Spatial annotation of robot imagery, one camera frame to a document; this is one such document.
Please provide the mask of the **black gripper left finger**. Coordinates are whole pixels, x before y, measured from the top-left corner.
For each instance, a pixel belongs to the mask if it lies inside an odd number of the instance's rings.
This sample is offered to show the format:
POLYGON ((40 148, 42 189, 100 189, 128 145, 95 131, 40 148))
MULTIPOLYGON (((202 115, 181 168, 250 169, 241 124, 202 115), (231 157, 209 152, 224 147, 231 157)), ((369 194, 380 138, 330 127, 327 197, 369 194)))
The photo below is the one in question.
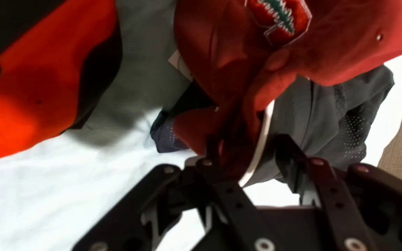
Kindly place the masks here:
POLYGON ((154 168, 72 251, 158 251, 188 211, 204 236, 193 251, 278 251, 277 235, 242 187, 209 159, 154 168))

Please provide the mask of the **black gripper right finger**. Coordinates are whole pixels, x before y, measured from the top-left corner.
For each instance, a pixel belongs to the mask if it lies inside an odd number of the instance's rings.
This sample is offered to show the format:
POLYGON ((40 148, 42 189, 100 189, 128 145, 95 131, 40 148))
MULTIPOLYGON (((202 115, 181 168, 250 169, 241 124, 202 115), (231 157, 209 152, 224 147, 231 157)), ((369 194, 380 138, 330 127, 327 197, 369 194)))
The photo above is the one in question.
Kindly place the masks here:
POLYGON ((336 169, 287 134, 276 137, 276 164, 301 204, 320 212, 334 251, 402 251, 401 179, 366 164, 336 169))

